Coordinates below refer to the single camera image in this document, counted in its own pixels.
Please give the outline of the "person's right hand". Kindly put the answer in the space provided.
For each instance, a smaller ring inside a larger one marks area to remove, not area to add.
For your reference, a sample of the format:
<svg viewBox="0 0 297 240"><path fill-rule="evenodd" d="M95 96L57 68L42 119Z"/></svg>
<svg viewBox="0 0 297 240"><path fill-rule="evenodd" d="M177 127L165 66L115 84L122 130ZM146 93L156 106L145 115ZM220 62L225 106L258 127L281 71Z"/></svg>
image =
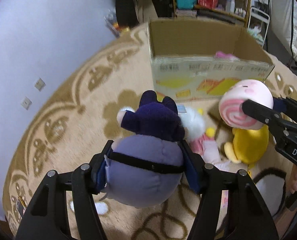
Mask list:
<svg viewBox="0 0 297 240"><path fill-rule="evenodd" d="M293 165L292 167L288 188L291 194L297 191L297 166L296 165Z"/></svg>

